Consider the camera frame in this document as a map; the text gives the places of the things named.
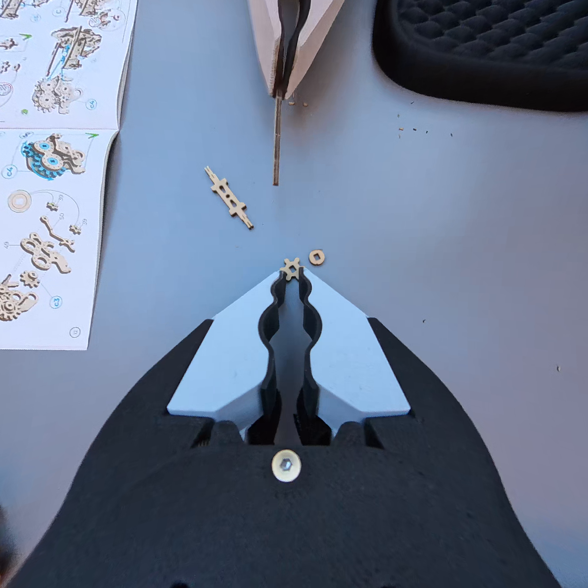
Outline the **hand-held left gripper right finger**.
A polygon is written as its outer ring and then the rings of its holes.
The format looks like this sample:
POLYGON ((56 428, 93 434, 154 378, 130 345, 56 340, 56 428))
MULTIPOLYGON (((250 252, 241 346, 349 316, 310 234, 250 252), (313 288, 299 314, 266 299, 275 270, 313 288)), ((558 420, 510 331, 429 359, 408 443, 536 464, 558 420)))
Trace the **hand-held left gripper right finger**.
POLYGON ((303 445, 329 445, 346 422, 406 415, 410 405, 368 317, 318 277, 301 270, 305 350, 298 396, 303 445))

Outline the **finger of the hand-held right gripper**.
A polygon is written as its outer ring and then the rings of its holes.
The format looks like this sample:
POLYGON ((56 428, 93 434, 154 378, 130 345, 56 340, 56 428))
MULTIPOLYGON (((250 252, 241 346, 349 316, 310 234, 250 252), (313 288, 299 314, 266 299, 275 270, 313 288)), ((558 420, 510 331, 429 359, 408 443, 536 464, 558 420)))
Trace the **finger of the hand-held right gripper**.
POLYGON ((275 96, 282 22, 278 1, 248 1, 258 59, 270 96, 275 96))
POLYGON ((300 1, 299 15, 286 53, 282 97, 290 98, 305 76, 343 1, 300 1))

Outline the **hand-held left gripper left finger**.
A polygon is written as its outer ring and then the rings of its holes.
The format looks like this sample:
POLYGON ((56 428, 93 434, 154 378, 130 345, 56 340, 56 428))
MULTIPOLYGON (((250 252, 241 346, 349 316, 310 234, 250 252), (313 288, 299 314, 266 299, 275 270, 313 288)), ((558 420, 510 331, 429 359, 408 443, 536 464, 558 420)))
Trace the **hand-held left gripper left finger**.
POLYGON ((277 271, 218 313, 167 405, 171 415, 231 421, 253 444, 273 444, 281 415, 271 338, 279 329, 277 271))

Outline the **thin wooden stick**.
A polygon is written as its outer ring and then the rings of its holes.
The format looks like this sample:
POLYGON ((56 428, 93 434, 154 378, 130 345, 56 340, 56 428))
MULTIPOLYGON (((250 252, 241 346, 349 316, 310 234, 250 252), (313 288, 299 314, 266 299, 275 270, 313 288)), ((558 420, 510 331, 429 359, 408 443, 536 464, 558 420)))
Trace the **thin wooden stick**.
POLYGON ((281 121, 282 121, 282 93, 275 95, 275 123, 273 142, 273 186, 279 185, 280 157, 281 157, 281 121))

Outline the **grey desk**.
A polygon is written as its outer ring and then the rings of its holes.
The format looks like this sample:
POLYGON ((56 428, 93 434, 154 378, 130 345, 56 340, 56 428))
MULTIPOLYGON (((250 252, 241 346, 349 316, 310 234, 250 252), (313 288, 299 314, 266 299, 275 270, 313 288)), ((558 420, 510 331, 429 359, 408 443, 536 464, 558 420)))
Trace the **grey desk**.
POLYGON ((373 60, 374 7, 345 1, 283 110, 273 187, 246 1, 138 2, 88 349, 1 352, 14 570, 135 382, 322 249, 315 275, 446 384, 560 584, 587 586, 587 115, 406 91, 373 60))

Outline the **long wooden connector piece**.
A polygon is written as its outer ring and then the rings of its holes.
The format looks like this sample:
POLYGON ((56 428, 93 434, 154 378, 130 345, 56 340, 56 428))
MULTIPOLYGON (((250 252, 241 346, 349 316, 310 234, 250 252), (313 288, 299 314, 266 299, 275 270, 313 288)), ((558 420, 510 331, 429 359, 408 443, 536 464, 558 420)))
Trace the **long wooden connector piece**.
POLYGON ((228 181, 225 178, 219 179, 209 166, 206 166, 204 170, 212 182, 211 190, 224 201, 229 208, 230 215, 232 217, 239 217, 248 229, 253 229, 254 225, 245 213, 246 204, 234 195, 229 187, 228 181))

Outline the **black foam mat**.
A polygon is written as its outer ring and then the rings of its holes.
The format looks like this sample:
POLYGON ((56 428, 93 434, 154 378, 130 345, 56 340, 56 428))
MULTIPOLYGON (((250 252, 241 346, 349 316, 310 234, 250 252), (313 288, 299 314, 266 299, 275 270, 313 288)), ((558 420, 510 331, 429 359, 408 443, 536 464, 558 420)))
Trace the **black foam mat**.
POLYGON ((587 111, 587 1, 378 1, 372 45, 422 95, 587 111))

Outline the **white instruction booklet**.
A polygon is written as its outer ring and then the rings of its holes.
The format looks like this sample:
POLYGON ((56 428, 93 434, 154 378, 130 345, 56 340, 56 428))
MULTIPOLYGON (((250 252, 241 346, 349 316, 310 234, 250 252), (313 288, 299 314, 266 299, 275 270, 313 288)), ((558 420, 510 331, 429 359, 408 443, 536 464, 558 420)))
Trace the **white instruction booklet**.
POLYGON ((85 350, 136 1, 1 1, 1 349, 85 350))

